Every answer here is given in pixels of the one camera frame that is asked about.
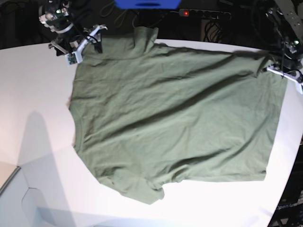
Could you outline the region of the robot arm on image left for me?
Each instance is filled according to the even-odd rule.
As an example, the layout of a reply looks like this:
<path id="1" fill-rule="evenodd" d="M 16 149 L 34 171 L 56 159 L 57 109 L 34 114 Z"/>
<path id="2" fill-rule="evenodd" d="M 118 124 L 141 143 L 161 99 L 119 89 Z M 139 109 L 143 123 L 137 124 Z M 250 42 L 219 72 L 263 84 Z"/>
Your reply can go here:
<path id="1" fill-rule="evenodd" d="M 90 44 L 97 53 L 102 53 L 102 30 L 108 30 L 106 25 L 93 25 L 85 28 L 80 21 L 89 14 L 84 11 L 75 16 L 72 10 L 76 7 L 71 0 L 48 0 L 39 7 L 38 15 L 40 23 L 49 28 L 57 36 L 52 40 L 48 48 L 55 49 L 56 55 L 69 55 L 80 49 L 80 45 Z"/>

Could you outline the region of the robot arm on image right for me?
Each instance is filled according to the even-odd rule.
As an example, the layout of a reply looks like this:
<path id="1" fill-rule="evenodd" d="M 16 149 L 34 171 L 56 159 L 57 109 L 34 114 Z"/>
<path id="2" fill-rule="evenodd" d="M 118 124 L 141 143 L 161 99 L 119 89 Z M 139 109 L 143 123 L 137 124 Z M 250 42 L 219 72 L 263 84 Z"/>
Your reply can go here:
<path id="1" fill-rule="evenodd" d="M 266 67 L 297 85 L 303 84 L 303 2 L 253 0 L 250 22 L 259 40 L 270 49 L 273 62 Z"/>

